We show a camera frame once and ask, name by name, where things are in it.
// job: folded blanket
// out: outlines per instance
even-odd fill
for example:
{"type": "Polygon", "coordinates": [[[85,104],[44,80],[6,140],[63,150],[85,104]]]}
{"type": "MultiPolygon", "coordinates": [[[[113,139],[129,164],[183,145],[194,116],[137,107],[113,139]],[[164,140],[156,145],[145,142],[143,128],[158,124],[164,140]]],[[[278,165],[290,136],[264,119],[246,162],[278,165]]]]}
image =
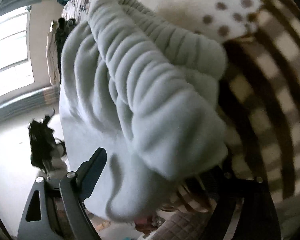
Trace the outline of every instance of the folded blanket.
{"type": "Polygon", "coordinates": [[[72,170],[98,147],[106,167],[87,209],[132,220],[226,155],[215,112],[223,48],[137,0],[97,0],[62,52],[60,118],[72,170]]]}

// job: hanging towel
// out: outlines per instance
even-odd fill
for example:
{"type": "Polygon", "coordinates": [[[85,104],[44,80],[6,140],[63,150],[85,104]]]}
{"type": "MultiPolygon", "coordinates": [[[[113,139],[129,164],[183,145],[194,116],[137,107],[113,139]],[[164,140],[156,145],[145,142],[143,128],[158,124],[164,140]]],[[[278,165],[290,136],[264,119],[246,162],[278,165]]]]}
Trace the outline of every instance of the hanging towel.
{"type": "Polygon", "coordinates": [[[107,164],[86,208],[106,220],[151,214],[182,179],[226,156],[215,112],[226,54],[137,0],[94,0],[62,51],[60,118],[70,167],[107,164]]]}

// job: white cloth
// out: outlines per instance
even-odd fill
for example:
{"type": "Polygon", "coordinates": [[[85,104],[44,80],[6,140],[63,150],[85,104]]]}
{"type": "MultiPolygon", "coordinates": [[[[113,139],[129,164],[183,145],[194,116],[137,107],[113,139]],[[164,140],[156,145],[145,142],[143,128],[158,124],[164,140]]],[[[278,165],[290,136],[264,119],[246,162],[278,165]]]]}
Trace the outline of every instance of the white cloth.
{"type": "Polygon", "coordinates": [[[87,209],[127,221],[226,156],[215,112],[226,54],[136,0],[97,0],[62,51],[60,119],[70,167],[98,147],[107,164],[87,209]]]}
{"type": "Polygon", "coordinates": [[[56,30],[52,29],[48,33],[46,56],[48,64],[48,74],[50,78],[51,85],[56,85],[60,83],[60,74],[58,68],[58,49],[56,44],[56,30]]]}

